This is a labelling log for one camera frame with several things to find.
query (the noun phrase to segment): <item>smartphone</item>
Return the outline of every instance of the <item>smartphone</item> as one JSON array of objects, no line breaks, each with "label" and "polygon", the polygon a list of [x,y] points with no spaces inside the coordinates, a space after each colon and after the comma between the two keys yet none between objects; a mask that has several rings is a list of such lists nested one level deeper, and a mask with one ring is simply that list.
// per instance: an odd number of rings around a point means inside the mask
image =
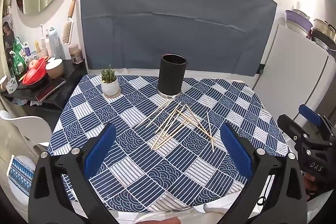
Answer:
[{"label": "smartphone", "polygon": [[51,93],[57,90],[59,87],[65,84],[65,80],[63,78],[57,78],[49,85],[47,85],[44,89],[42,89],[38,95],[36,95],[36,99],[41,102],[45,98],[47,98]]}]

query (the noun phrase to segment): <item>green bag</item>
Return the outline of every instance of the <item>green bag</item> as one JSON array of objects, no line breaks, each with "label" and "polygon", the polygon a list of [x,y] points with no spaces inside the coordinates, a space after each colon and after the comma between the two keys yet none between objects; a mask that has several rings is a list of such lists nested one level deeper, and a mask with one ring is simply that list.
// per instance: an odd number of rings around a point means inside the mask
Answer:
[{"label": "green bag", "polygon": [[15,75],[19,76],[22,74],[27,66],[24,58],[26,57],[25,49],[21,44],[20,39],[17,37],[13,43],[13,51],[10,51],[10,54],[13,55],[13,70]]}]

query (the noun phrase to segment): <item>red colander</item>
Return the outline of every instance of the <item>red colander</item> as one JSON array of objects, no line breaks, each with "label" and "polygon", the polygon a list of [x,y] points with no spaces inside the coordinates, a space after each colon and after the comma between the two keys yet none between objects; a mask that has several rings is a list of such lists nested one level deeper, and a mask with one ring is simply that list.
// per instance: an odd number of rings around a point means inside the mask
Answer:
[{"label": "red colander", "polygon": [[32,85],[32,84],[36,83],[37,81],[41,80],[43,78],[43,76],[46,75],[47,70],[45,69],[44,59],[40,58],[38,61],[39,61],[40,65],[37,68],[34,75],[28,79],[27,74],[26,74],[25,77],[23,78],[22,83],[24,85]]}]

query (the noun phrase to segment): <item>succulent plant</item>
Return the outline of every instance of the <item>succulent plant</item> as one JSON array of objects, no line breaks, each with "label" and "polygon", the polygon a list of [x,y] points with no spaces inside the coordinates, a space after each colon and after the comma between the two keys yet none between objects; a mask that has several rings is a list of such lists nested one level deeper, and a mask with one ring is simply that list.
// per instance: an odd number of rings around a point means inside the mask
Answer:
[{"label": "succulent plant", "polygon": [[117,76],[114,74],[114,70],[111,65],[108,69],[101,70],[101,81],[105,84],[113,83],[117,79]]}]

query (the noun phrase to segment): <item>purple bowl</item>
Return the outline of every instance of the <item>purple bowl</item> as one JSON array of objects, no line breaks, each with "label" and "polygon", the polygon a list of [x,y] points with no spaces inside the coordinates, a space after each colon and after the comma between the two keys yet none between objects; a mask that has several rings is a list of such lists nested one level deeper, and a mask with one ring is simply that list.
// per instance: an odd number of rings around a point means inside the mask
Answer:
[{"label": "purple bowl", "polygon": [[296,24],[305,28],[307,32],[310,31],[311,27],[313,27],[313,24],[311,24],[308,19],[290,10],[286,10],[286,19],[289,21],[295,22]]}]

